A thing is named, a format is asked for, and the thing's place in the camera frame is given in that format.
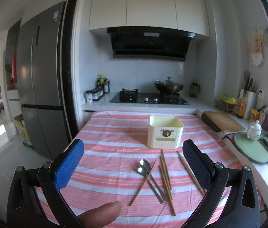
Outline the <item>person's left hand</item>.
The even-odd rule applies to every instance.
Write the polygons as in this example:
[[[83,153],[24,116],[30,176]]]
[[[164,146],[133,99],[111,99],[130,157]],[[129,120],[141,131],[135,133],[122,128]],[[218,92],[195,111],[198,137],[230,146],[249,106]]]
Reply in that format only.
[[[119,216],[122,205],[119,201],[106,203],[77,216],[85,227],[105,227]]]

